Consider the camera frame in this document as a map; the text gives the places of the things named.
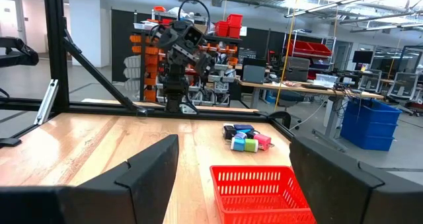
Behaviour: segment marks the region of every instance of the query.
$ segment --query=computer monitor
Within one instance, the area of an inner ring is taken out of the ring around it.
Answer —
[[[373,57],[373,52],[369,51],[355,51],[352,58],[353,63],[366,63],[370,64]]]

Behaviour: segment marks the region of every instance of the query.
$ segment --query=white wall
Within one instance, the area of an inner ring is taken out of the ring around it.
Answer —
[[[84,56],[101,67],[100,0],[69,0],[72,39]],[[74,65],[79,63],[73,58]]]
[[[26,44],[38,53],[46,49],[46,10],[44,0],[22,0],[25,20]]]

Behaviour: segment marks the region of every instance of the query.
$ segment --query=blue crate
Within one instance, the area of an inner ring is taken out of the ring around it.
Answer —
[[[400,113],[377,100],[362,100],[360,104],[354,99],[344,113],[341,136],[362,149],[388,151]]]
[[[380,122],[384,124],[397,124],[399,114],[401,113],[400,110],[378,100],[362,99],[360,107],[360,100],[358,98],[348,103],[346,112],[366,118],[369,122]]]
[[[384,124],[381,122],[368,122],[367,118],[352,115],[349,112],[344,113],[342,129],[345,132],[353,132],[356,135],[371,135],[377,137],[393,137],[396,124]]]
[[[341,136],[362,149],[389,151],[394,137],[377,137],[372,135],[357,135],[354,132],[341,130]]]

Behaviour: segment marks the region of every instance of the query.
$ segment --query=workbench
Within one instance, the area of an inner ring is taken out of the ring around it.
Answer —
[[[164,223],[220,223],[210,166],[290,166],[289,141],[272,125],[248,123],[275,145],[248,153],[225,144],[226,122],[61,113],[22,136],[19,146],[0,149],[0,185],[76,186],[178,134],[178,169]]]

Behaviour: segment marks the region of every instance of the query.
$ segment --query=door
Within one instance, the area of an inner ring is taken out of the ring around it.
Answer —
[[[26,41],[21,0],[0,0],[0,36]]]

